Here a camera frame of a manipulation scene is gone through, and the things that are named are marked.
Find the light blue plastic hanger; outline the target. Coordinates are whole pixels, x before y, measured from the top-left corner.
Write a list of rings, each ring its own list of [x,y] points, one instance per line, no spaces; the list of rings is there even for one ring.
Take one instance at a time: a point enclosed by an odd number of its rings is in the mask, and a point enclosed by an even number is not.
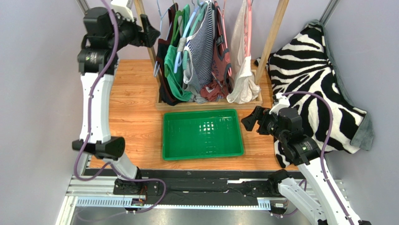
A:
[[[187,43],[188,33],[189,33],[189,31],[190,31],[190,29],[192,27],[191,23],[193,22],[197,12],[201,9],[201,7],[203,5],[203,3],[200,2],[199,0],[196,3],[194,3],[192,1],[192,3],[195,6],[195,9],[194,9],[194,11],[192,12],[192,14],[190,16],[187,25],[185,26],[185,29],[184,29],[184,32],[183,32],[183,37],[180,38],[179,44],[178,44],[178,47],[177,47],[177,55],[176,55],[176,58],[175,58],[174,68],[173,68],[173,72],[175,74],[177,73],[178,67],[182,64],[183,50],[184,50],[184,47],[185,47],[185,45]]]

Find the green tank top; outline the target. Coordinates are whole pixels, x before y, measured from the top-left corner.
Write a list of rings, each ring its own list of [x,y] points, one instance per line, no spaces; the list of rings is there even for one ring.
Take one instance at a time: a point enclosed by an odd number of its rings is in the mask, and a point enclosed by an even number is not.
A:
[[[165,75],[171,90],[172,95],[182,102],[188,102],[191,99],[191,92],[183,89],[183,69],[181,66],[177,67],[177,72],[174,68],[177,65],[175,62],[177,56],[177,47],[180,41],[180,31],[184,31],[188,24],[190,17],[190,6],[187,4],[182,10],[178,10],[174,16],[172,24],[172,38],[165,56],[164,68]]]

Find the navy maroon tank top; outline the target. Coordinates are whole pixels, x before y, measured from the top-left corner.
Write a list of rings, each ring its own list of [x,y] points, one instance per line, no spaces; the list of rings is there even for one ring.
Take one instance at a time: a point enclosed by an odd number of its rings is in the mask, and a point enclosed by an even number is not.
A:
[[[179,103],[179,101],[172,94],[168,80],[165,75],[165,57],[167,54],[167,50],[170,46],[170,42],[172,40],[172,34],[173,34],[172,27],[175,21],[175,15],[177,11],[178,11],[178,5],[176,3],[172,4],[167,11],[169,17],[168,35],[166,39],[162,38],[158,39],[158,49],[156,55],[156,62],[160,66],[159,71],[161,73],[159,76],[161,82],[161,85],[159,87],[160,98],[163,102],[165,102],[170,106],[175,106]]]

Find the grey tank top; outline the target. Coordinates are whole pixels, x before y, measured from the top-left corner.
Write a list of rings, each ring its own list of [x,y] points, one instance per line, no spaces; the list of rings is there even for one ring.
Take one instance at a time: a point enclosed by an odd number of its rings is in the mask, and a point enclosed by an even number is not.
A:
[[[192,61],[189,53],[185,50],[187,38],[182,37],[179,40],[177,51],[181,53],[181,65],[178,69],[181,71],[181,84],[179,85],[183,94],[183,101],[189,103],[204,104],[207,100],[200,95],[196,90],[195,86],[188,84],[188,81],[192,77]]]

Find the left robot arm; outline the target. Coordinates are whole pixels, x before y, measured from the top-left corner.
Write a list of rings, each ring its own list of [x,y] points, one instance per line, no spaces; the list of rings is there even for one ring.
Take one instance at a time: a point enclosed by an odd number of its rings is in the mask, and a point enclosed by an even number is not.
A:
[[[78,155],[89,154],[104,161],[124,180],[138,181],[140,170],[125,154],[123,137],[112,136],[109,126],[111,89],[118,69],[117,52],[128,46],[152,47],[160,32],[146,14],[142,25],[119,9],[94,7],[83,18],[86,34],[77,56],[83,88],[83,121],[79,139],[72,142]]]

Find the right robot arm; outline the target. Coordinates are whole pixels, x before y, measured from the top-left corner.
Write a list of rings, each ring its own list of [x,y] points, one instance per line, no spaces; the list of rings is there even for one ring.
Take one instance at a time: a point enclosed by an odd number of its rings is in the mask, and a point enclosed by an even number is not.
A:
[[[271,135],[283,147],[284,155],[298,167],[315,197],[299,186],[289,173],[280,169],[268,176],[271,195],[286,197],[314,225],[369,225],[348,204],[337,184],[328,178],[327,165],[318,144],[305,135],[302,117],[295,108],[272,109],[255,107],[241,120],[247,131],[259,125],[257,133]]]

